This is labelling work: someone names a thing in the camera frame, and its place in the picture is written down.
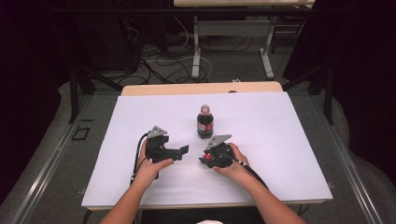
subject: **desk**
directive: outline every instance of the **desk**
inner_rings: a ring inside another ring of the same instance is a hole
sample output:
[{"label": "desk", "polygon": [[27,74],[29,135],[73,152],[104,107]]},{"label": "desk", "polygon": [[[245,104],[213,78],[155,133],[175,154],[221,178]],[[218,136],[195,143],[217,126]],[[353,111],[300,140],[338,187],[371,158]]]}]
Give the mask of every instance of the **desk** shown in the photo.
[{"label": "desk", "polygon": [[[275,7],[313,5],[315,0],[175,0],[176,7]],[[194,59],[191,76],[198,78],[200,68],[201,49],[200,35],[259,35],[266,36],[264,48],[260,49],[265,75],[274,79],[268,51],[274,35],[276,17],[270,21],[198,21],[194,17]]]},{"label": "desk", "polygon": [[117,202],[129,187],[138,139],[154,125],[168,131],[166,147],[190,145],[190,151],[160,172],[139,208],[253,205],[234,182],[199,162],[208,141],[198,137],[195,126],[202,104],[211,106],[214,134],[232,134],[229,142],[240,147],[282,202],[332,199],[290,98],[277,82],[204,83],[124,88],[82,206],[109,209]]}]

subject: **red label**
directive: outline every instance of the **red label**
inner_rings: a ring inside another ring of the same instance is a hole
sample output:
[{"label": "red label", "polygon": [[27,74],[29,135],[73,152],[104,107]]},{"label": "red label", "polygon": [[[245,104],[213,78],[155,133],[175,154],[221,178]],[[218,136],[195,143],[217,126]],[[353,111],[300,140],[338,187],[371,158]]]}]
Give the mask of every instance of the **red label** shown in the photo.
[{"label": "red label", "polygon": [[198,129],[201,130],[201,131],[208,132],[208,131],[210,131],[210,130],[213,129],[213,122],[208,123],[208,124],[206,124],[206,125],[200,124],[199,122],[197,122],[197,127],[198,127]]}]

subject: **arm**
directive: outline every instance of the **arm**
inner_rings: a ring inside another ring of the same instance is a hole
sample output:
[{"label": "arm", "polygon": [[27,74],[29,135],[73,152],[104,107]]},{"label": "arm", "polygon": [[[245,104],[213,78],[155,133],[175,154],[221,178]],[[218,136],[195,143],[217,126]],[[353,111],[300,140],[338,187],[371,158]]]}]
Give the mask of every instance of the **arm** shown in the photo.
[{"label": "arm", "polygon": [[154,181],[155,176],[161,171],[161,169],[173,163],[172,159],[160,161],[158,163],[151,163],[146,160],[146,145],[147,141],[143,143],[140,152],[138,164],[140,164],[140,162],[142,163],[137,171],[134,182],[100,223],[131,224],[134,221],[137,207],[139,206],[140,200],[142,199],[146,189],[149,188],[152,181]]},{"label": "arm", "polygon": [[[238,147],[234,144],[229,145],[233,149],[235,157],[248,164],[248,158],[239,151]],[[227,175],[231,180],[247,191],[259,209],[265,223],[305,223],[238,163],[233,162],[233,164],[227,168],[213,167],[213,169],[220,174]]]}]

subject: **white table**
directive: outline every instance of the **white table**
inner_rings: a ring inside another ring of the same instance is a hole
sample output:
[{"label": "white table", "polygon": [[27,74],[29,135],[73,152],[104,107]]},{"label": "white table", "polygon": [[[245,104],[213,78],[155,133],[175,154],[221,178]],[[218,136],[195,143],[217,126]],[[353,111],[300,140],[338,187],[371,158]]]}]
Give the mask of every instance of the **white table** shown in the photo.
[{"label": "white table", "polygon": [[[228,91],[238,93],[221,93]],[[243,189],[198,160],[208,142],[196,132],[196,116],[203,104],[211,107],[215,117],[214,135],[232,134],[229,142],[240,147],[281,201],[322,203],[332,199],[288,94],[276,82],[242,82],[125,88],[82,206],[109,209],[117,202],[129,187],[137,142],[154,125],[168,131],[167,148],[189,145],[190,151],[182,161],[160,172],[140,209],[253,205]]]},{"label": "white table", "polygon": [[[278,7],[313,5],[315,0],[175,0],[176,7]],[[201,49],[200,35],[257,35],[266,36],[260,49],[265,75],[274,79],[268,51],[276,26],[276,17],[270,21],[199,21],[194,17],[194,59],[191,77],[198,78]]]}]

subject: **soda bottle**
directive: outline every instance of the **soda bottle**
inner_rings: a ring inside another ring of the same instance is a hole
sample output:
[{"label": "soda bottle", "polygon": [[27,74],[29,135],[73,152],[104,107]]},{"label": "soda bottle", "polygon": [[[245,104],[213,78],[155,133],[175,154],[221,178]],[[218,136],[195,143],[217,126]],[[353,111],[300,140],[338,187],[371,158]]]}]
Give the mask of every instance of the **soda bottle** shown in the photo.
[{"label": "soda bottle", "polygon": [[213,133],[213,115],[208,105],[201,106],[201,113],[197,117],[197,132],[201,138],[210,138]]}]

